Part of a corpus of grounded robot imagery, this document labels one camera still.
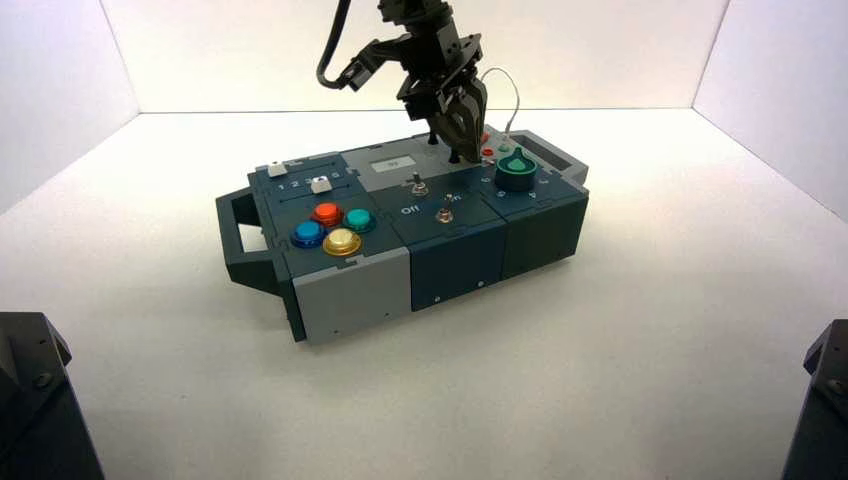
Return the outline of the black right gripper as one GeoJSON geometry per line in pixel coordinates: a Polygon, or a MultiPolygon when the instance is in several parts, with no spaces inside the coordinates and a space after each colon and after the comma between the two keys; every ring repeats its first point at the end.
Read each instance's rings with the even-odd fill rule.
{"type": "Polygon", "coordinates": [[[461,35],[450,16],[404,25],[397,44],[407,72],[397,98],[412,118],[433,117],[433,130],[466,161],[479,163],[487,90],[477,77],[479,33],[461,35]],[[465,93],[465,99],[458,99],[465,93]]]}

